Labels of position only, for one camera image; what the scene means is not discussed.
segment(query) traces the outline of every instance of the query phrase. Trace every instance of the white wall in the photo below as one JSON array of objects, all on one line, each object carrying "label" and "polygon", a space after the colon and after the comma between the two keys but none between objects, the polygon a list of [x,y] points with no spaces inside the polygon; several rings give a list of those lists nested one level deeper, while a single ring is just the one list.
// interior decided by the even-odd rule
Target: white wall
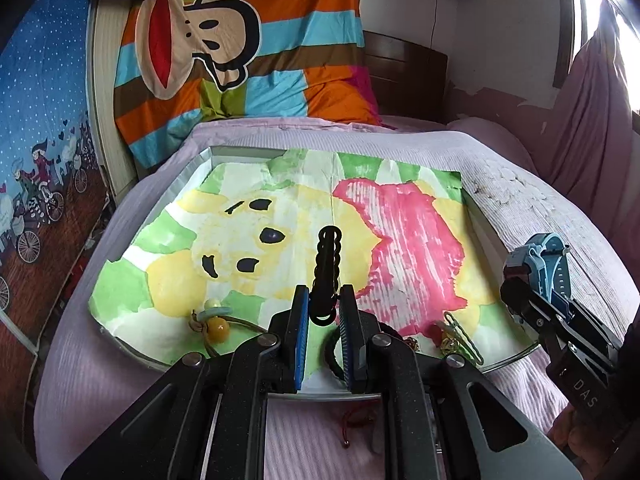
[{"label": "white wall", "polygon": [[431,30],[436,0],[360,0],[364,30],[411,41],[450,56],[456,33],[459,0],[438,0],[436,27]]},{"label": "white wall", "polygon": [[469,94],[486,87],[551,108],[560,0],[459,0],[449,76]]}]

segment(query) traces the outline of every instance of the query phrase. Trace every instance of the curtain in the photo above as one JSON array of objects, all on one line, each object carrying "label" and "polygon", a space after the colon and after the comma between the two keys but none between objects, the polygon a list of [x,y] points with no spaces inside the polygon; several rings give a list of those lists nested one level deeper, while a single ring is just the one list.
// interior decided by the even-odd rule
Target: curtain
[{"label": "curtain", "polygon": [[535,160],[540,176],[593,221],[640,285],[633,250],[640,205],[620,218],[634,135],[618,25],[603,0],[598,28],[575,57]]}]

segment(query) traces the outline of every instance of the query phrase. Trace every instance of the hand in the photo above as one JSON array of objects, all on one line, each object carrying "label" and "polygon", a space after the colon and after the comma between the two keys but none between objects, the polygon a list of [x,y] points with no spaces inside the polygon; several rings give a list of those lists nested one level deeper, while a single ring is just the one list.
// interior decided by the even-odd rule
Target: hand
[{"label": "hand", "polygon": [[600,473],[615,448],[611,442],[603,439],[592,424],[580,417],[572,405],[568,405],[556,417],[548,437],[559,447],[569,446],[584,463],[578,468],[584,480],[592,480]]}]

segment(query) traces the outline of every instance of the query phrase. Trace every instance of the orange bead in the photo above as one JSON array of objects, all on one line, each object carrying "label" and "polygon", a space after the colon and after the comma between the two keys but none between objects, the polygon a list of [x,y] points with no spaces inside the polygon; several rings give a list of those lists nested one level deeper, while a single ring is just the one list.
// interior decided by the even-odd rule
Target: orange bead
[{"label": "orange bead", "polygon": [[207,341],[211,345],[217,345],[229,339],[229,323],[221,317],[207,319]]}]

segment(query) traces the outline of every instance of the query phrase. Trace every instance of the metal screw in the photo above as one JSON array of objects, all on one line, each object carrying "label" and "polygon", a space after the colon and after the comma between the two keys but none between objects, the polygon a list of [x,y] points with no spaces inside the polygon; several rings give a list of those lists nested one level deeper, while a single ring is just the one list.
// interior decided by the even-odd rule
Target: metal screw
[{"label": "metal screw", "polygon": [[391,344],[391,337],[387,334],[376,334],[371,338],[371,341],[375,346],[389,346]]},{"label": "metal screw", "polygon": [[445,361],[451,368],[462,368],[465,365],[465,359],[458,354],[449,354]]},{"label": "metal screw", "polygon": [[264,346],[266,348],[275,345],[278,342],[278,336],[275,334],[260,334],[258,336],[258,345]]},{"label": "metal screw", "polygon": [[202,354],[199,352],[189,352],[182,356],[182,364],[185,366],[200,366],[202,362]]}]

